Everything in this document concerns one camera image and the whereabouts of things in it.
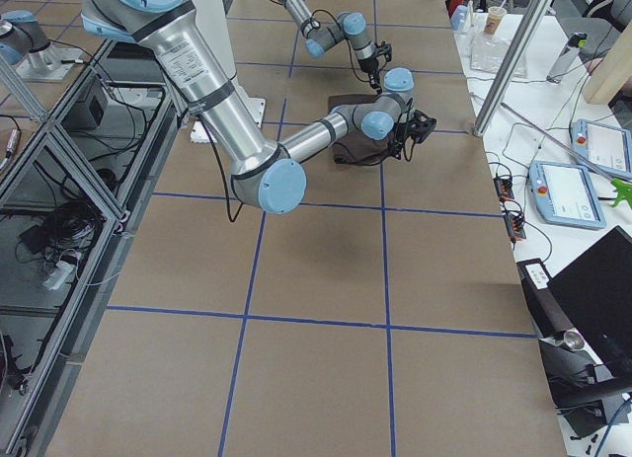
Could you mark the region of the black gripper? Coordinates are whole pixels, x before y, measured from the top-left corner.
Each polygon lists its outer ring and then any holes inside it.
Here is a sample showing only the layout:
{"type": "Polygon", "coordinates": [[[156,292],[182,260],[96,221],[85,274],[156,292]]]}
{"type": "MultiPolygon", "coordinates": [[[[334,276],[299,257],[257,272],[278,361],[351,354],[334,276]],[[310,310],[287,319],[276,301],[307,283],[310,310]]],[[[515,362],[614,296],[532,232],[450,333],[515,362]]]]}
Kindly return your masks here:
{"type": "Polygon", "coordinates": [[[411,145],[410,149],[406,148],[407,140],[414,133],[414,123],[412,121],[398,123],[393,131],[392,138],[390,140],[390,155],[391,156],[412,156],[414,153],[414,145],[411,145]]]}
{"type": "Polygon", "coordinates": [[[382,86],[379,77],[379,62],[375,55],[370,57],[359,59],[358,65],[360,70],[368,76],[368,82],[370,87],[376,94],[382,93],[382,86]]]}

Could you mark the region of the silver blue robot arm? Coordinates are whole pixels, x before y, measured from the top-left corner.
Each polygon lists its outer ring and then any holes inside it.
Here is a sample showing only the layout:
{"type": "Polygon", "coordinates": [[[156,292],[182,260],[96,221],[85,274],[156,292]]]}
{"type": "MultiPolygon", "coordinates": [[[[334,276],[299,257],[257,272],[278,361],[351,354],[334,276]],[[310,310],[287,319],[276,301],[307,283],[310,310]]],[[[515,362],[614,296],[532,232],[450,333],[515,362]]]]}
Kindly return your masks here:
{"type": "Polygon", "coordinates": [[[326,10],[311,11],[304,0],[276,0],[299,28],[307,52],[319,58],[340,43],[348,47],[352,71],[360,82],[377,94],[382,92],[380,73],[392,60],[391,45],[377,43],[360,12],[343,12],[334,17],[326,10]]]}
{"type": "Polygon", "coordinates": [[[234,195],[267,213],[283,214],[304,197],[303,161],[355,130],[383,140],[409,119],[414,79],[406,68],[379,74],[380,48],[362,14],[343,13],[334,24],[323,27],[304,0],[277,1],[300,28],[312,56],[348,42],[360,69],[379,92],[372,103],[332,108],[282,142],[267,139],[258,128],[198,30],[193,0],[82,0],[82,20],[84,29],[95,36],[150,49],[190,112],[228,155],[234,195]]]}

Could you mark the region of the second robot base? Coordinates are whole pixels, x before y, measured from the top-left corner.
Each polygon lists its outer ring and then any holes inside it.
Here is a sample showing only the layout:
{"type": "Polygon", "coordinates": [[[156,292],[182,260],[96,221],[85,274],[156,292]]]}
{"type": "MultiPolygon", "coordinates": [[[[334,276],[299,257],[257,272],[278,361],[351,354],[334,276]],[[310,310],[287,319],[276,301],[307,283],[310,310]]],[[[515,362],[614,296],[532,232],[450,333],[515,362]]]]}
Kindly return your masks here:
{"type": "Polygon", "coordinates": [[[81,48],[55,45],[27,10],[1,15],[1,57],[23,80],[32,82],[62,81],[75,65],[84,63],[81,48]]]}

